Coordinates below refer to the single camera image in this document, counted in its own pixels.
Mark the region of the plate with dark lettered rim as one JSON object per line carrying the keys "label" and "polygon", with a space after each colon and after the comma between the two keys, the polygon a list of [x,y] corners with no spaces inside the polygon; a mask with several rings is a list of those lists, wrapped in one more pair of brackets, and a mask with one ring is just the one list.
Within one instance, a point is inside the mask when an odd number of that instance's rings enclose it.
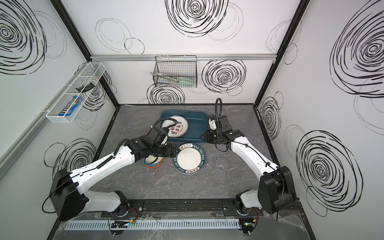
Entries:
{"label": "plate with dark lettered rim", "polygon": [[193,175],[200,172],[206,163],[206,156],[203,148],[194,144],[182,144],[179,152],[173,159],[175,168],[182,174]]}

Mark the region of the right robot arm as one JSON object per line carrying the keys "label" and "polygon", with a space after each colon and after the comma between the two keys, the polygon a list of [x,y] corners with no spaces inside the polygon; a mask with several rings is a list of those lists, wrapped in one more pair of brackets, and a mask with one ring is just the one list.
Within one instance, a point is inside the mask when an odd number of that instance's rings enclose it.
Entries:
{"label": "right robot arm", "polygon": [[292,172],[280,167],[261,154],[239,130],[218,134],[204,131],[201,140],[208,144],[226,145],[237,154],[254,172],[259,180],[257,190],[248,190],[237,195],[238,211],[261,208],[272,215],[297,199]]}

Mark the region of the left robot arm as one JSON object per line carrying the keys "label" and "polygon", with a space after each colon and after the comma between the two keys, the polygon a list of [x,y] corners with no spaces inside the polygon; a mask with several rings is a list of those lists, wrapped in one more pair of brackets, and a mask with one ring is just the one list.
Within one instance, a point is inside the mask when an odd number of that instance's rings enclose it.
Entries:
{"label": "left robot arm", "polygon": [[79,169],[55,173],[50,189],[51,200],[60,221],[68,221],[81,213],[108,212],[119,217],[127,214],[130,206],[121,191],[102,193],[90,188],[117,170],[149,156],[174,158],[179,149],[175,144],[161,142],[146,145],[143,140],[123,139],[111,154]]}

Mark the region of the plate with red characters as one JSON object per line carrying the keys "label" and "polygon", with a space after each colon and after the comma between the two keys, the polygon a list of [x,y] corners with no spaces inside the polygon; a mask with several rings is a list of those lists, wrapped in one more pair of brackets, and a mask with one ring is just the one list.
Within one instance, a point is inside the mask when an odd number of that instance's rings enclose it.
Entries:
{"label": "plate with red characters", "polygon": [[171,138],[179,138],[183,136],[189,128],[188,121],[181,116],[171,116],[172,119],[177,120],[177,125],[174,127],[171,127],[169,130],[169,137]]}

